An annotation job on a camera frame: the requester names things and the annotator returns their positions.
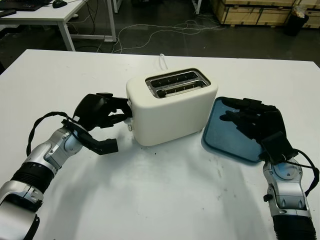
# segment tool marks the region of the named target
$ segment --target gray floor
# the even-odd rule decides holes
[[[106,29],[106,15],[102,0],[90,0],[93,10],[98,3],[95,19],[95,34],[110,34]],[[87,7],[79,11],[79,19],[73,20],[71,32],[89,34],[92,21],[88,18]],[[213,28],[202,31],[176,28],[159,28],[155,26],[135,26],[125,29],[120,34],[122,54],[144,54],[192,57],[222,58],[257,58],[314,61],[320,66],[320,31],[303,29],[298,36],[283,34],[281,27],[264,26],[219,26],[208,7],[204,3],[201,16],[194,16],[191,0],[163,0],[143,7],[132,7],[130,0],[123,0],[118,14],[114,15],[117,35],[125,27],[135,24],[160,26],[176,26],[185,28],[187,20],[189,28]],[[110,53],[113,44],[101,40],[74,40],[77,51]],[[20,33],[9,33],[0,39],[0,61],[8,67],[26,49],[66,50],[60,32],[56,28],[27,26]]]

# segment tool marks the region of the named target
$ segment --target keyboard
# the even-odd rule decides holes
[[[35,11],[52,0],[0,0],[0,10]]]
[[[30,3],[48,5],[52,0],[0,0],[0,3]]]

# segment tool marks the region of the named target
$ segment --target wooden crate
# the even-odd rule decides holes
[[[282,26],[284,25],[284,23],[286,23],[290,12],[290,9],[264,8],[256,24],[267,26]]]
[[[296,0],[222,0],[225,5],[259,5],[291,7]]]
[[[296,3],[308,9],[320,9],[320,0],[297,0]]]
[[[221,24],[281,26],[285,23],[290,9],[267,7],[228,6],[214,0],[213,12]]]
[[[303,25],[304,28],[320,29],[320,11],[307,11],[309,20]]]

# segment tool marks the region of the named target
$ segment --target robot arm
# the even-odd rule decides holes
[[[76,108],[73,122],[61,112],[48,113],[36,121],[29,136],[26,160],[0,188],[0,240],[31,240],[34,237],[40,223],[36,212],[43,203],[45,191],[66,160],[83,146],[99,155],[118,151],[116,139],[97,141],[88,131],[95,127],[112,127],[132,117],[127,102],[110,93],[88,94]],[[117,109],[123,114],[109,115]],[[54,115],[66,116],[63,127],[31,151],[35,128],[45,117]]]
[[[78,153],[82,144],[62,127],[38,145],[0,188],[0,239],[32,239],[40,220],[36,211],[44,193],[66,160]]]
[[[227,111],[220,119],[235,123],[240,132],[255,139],[264,150],[259,156],[265,161],[263,174],[268,183],[263,200],[269,202],[277,239],[315,240],[307,195],[319,181],[319,170],[308,156],[290,145],[280,111],[275,106],[247,98],[224,98],[222,102],[239,111]],[[308,159],[311,167],[298,164],[294,159],[298,153]],[[314,172],[314,180],[306,192],[301,187],[302,166]]]

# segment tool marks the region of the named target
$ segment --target table surface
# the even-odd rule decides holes
[[[60,8],[53,8],[50,4],[36,11],[17,11],[16,14],[1,17],[0,23],[6,21],[68,21],[74,12],[85,4],[84,0],[72,1],[65,0],[69,3]]]
[[[211,73],[218,96],[252,98],[276,105],[287,136],[320,165],[320,69],[307,61],[166,56],[171,69]],[[88,93],[126,97],[126,82],[161,72],[159,56],[88,52],[25,51],[0,75],[0,183],[26,158],[35,120],[50,111],[69,115]],[[61,127],[52,117],[32,143]],[[202,132],[152,147],[139,145],[122,122],[95,129],[117,138],[119,152],[99,156],[86,148],[58,171],[38,211],[36,240],[275,240],[263,163],[251,164],[205,150]],[[298,156],[300,163],[306,161]],[[312,171],[303,170],[307,189]],[[320,234],[320,188],[308,203]]]

